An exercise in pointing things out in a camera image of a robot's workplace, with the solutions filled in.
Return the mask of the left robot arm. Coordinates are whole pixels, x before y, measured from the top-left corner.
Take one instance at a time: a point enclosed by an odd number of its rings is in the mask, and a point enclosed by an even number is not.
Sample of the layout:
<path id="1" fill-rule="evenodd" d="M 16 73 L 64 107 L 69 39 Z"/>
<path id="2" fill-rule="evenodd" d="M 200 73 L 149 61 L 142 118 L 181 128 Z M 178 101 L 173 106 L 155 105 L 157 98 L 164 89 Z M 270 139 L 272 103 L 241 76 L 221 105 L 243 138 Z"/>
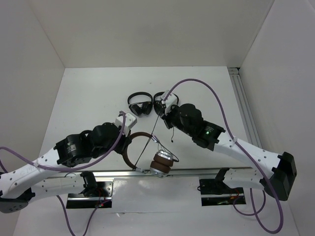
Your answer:
<path id="1" fill-rule="evenodd" d="M 125 126 L 106 122 L 93 130 L 72 134 L 56 143 L 46 154 L 9 173 L 0 175 L 0 210 L 13 213 L 29 203 L 62 194 L 92 196 L 98 190 L 91 171 L 52 178 L 58 172 L 70 173 L 77 165 L 99 160 L 111 151 L 121 154 L 130 144 L 131 124 Z"/>

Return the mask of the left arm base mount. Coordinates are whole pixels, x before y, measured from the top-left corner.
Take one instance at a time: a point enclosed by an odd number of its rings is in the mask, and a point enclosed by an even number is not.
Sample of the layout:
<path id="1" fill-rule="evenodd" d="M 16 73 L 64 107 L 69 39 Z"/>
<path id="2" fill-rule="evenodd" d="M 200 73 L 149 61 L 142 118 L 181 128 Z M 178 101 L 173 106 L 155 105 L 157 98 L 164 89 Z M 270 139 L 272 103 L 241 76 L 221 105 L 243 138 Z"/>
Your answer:
<path id="1" fill-rule="evenodd" d="M 66 209 L 92 209 L 111 208 L 114 179 L 110 177 L 95 177 L 97 184 L 96 189 L 88 193 L 86 196 L 83 193 L 68 194 L 66 201 Z"/>

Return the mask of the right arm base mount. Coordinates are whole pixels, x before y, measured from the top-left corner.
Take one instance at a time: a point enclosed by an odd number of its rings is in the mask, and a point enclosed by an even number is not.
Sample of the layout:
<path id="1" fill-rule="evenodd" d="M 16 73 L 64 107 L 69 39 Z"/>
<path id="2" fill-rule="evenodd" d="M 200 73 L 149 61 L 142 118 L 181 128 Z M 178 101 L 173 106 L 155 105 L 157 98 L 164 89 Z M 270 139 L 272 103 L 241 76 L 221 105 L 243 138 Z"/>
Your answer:
<path id="1" fill-rule="evenodd" d="M 203 207 L 233 205 L 235 200 L 237 205 L 246 204 L 243 188 L 232 189 L 224 184 L 220 169 L 197 169 L 196 172 Z"/>

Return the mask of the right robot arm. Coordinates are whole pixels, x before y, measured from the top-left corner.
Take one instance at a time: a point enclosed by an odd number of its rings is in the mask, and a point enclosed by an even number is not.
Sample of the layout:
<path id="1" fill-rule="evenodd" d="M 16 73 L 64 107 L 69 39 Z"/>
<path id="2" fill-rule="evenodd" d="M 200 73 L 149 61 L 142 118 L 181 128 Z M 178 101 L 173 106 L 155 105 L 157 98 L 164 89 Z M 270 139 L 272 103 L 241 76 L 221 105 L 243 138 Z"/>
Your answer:
<path id="1" fill-rule="evenodd" d="M 162 103 L 160 117 L 168 129 L 177 128 L 191 137 L 201 148 L 225 154 L 248 166 L 252 171 L 223 168 L 215 180 L 221 193 L 234 187 L 261 189 L 269 196 L 287 201 L 292 190 L 297 169 L 292 154 L 270 152 L 241 139 L 232 138 L 224 128 L 203 119 L 193 104 L 181 106 Z"/>

